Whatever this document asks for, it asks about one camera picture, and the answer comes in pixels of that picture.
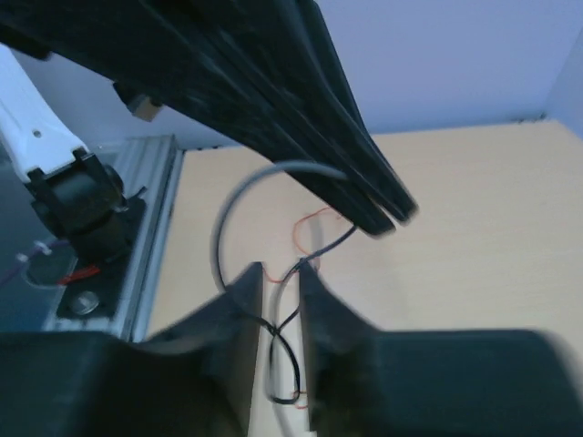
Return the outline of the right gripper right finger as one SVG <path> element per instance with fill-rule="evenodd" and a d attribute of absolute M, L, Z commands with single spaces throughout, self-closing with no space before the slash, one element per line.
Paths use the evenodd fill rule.
<path fill-rule="evenodd" d="M 582 398 L 535 330 L 381 330 L 299 274 L 308 421 L 319 436 L 579 436 Z"/>

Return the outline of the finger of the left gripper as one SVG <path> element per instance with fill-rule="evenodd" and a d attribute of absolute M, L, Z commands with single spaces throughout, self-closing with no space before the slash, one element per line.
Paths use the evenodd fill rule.
<path fill-rule="evenodd" d="M 257 1 L 254 17 L 283 82 L 276 105 L 366 195 L 383 219 L 407 222 L 417 205 L 369 135 L 319 6 Z"/>
<path fill-rule="evenodd" d="M 283 82 L 261 39 L 257 1 L 4 1 L 1 24 L 250 148 L 270 161 L 332 166 L 277 107 Z M 300 182 L 362 231 L 394 228 L 350 178 Z"/>

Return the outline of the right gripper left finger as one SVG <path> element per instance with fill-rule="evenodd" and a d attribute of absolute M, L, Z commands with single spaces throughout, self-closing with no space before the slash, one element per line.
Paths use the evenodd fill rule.
<path fill-rule="evenodd" d="M 244 436 L 263 273 L 252 263 L 150 340 L 99 331 L 1 337 L 4 436 Z"/>

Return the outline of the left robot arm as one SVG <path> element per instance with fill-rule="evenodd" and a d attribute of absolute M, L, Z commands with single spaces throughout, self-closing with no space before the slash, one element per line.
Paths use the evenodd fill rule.
<path fill-rule="evenodd" d="M 47 228 L 91 259 L 125 248 L 122 183 L 15 61 L 58 54 L 289 172 L 372 236 L 418 207 L 370 137 L 313 1 L 4 1 L 1 140 Z"/>

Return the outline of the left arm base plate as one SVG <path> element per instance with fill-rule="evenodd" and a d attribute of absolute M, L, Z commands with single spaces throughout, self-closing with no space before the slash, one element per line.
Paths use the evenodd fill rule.
<path fill-rule="evenodd" d="M 128 246 L 126 251 L 111 261 L 93 264 L 93 274 L 70 279 L 56 310 L 58 318 L 86 320 L 112 318 L 115 315 L 146 211 L 146 201 L 142 196 L 147 190 L 142 186 L 128 199 L 127 208 L 118 213 Z"/>

